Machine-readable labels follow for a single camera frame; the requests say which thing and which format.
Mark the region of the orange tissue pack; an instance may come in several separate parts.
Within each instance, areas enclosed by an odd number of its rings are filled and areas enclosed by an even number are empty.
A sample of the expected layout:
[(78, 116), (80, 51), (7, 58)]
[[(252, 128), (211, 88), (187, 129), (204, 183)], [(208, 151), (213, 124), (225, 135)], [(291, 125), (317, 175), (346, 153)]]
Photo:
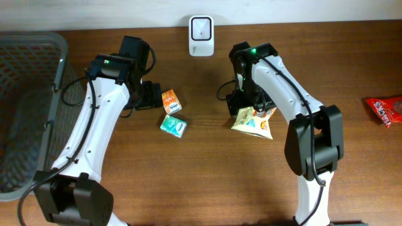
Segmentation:
[(168, 115), (182, 110), (182, 105), (173, 89), (162, 93), (161, 98), (163, 101), (163, 107)]

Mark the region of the beige chips bag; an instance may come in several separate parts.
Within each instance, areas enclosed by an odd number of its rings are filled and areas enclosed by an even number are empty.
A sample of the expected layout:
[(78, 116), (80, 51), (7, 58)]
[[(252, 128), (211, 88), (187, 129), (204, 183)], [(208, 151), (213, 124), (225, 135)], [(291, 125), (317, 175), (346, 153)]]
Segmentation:
[(272, 139), (269, 119), (275, 111), (276, 107), (262, 112), (258, 112), (253, 107), (240, 109), (231, 129), (252, 136)]

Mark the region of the teal tissue pack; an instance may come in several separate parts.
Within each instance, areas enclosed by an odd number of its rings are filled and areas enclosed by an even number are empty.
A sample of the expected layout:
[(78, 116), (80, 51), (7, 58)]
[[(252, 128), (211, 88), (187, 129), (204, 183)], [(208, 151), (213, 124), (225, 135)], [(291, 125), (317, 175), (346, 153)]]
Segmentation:
[(173, 116), (166, 115), (161, 123), (160, 129), (175, 137), (181, 138), (187, 127), (187, 123)]

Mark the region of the red Hacks snack bag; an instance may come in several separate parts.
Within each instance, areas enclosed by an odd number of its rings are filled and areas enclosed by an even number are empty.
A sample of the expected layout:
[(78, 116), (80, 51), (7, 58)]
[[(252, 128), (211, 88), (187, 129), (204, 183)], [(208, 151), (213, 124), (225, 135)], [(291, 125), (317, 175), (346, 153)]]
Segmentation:
[(375, 112), (386, 128), (401, 123), (401, 96), (388, 98), (368, 98), (365, 102)]

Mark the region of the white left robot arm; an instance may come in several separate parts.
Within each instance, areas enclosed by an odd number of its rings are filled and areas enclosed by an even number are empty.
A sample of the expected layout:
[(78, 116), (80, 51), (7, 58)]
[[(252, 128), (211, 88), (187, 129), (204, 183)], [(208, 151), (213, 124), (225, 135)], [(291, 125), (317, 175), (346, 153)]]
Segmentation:
[(73, 131), (50, 171), (37, 171), (35, 197), (47, 222), (58, 225), (125, 225), (101, 184), (102, 165), (121, 112), (150, 107), (142, 77), (153, 50), (97, 55), (85, 69), (87, 93)]

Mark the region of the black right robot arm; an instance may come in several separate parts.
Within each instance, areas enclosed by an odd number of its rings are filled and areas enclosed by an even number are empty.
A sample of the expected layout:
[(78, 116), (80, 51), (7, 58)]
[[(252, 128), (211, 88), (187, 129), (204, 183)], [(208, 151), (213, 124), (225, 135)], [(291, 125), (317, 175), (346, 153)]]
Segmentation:
[(336, 105), (324, 106), (286, 69), (270, 43), (251, 47), (235, 44), (229, 53), (235, 89), (227, 95), (231, 115), (253, 107), (277, 107), (288, 124), (285, 158), (296, 174), (296, 225), (330, 225), (329, 188), (344, 156), (343, 118)]

